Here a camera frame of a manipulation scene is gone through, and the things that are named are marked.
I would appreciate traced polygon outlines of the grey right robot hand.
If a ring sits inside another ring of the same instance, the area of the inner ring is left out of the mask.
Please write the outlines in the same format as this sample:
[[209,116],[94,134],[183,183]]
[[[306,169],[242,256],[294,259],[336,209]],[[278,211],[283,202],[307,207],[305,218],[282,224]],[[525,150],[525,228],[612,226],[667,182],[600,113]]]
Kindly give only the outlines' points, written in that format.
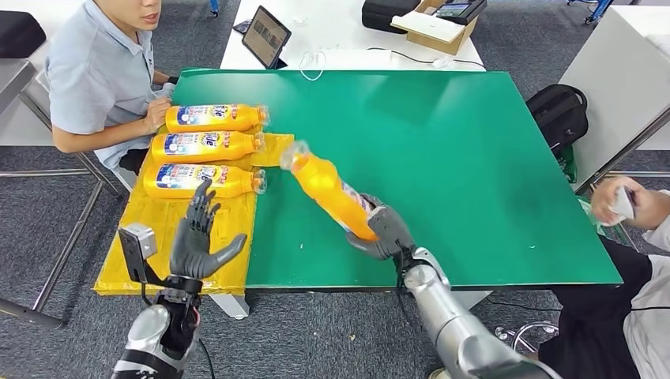
[[367,225],[377,239],[367,241],[352,232],[347,232],[345,237],[348,243],[380,261],[399,257],[403,253],[413,253],[417,248],[415,239],[406,222],[395,209],[367,193],[362,193],[361,196],[372,204],[372,212],[367,218]]

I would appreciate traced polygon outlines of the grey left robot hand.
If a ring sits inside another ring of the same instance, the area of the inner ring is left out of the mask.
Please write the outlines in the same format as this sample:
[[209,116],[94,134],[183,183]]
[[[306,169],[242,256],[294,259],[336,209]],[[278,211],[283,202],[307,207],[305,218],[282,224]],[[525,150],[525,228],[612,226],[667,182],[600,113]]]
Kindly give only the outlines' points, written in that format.
[[212,205],[216,194],[205,179],[190,199],[186,215],[180,219],[171,248],[170,273],[173,276],[203,280],[236,257],[247,243],[248,235],[236,235],[225,247],[212,253],[210,235],[220,204]]

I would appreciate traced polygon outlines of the person's right hand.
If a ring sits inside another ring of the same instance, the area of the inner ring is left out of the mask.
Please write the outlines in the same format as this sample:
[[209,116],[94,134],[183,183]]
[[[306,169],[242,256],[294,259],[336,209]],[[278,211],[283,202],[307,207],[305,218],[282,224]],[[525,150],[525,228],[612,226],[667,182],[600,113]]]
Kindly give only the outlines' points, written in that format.
[[171,100],[160,97],[149,102],[146,115],[142,120],[144,135],[154,134],[164,123],[165,115],[171,107]]
[[656,229],[669,214],[669,196],[643,187],[627,176],[604,180],[593,192],[592,214],[606,226],[622,221]]

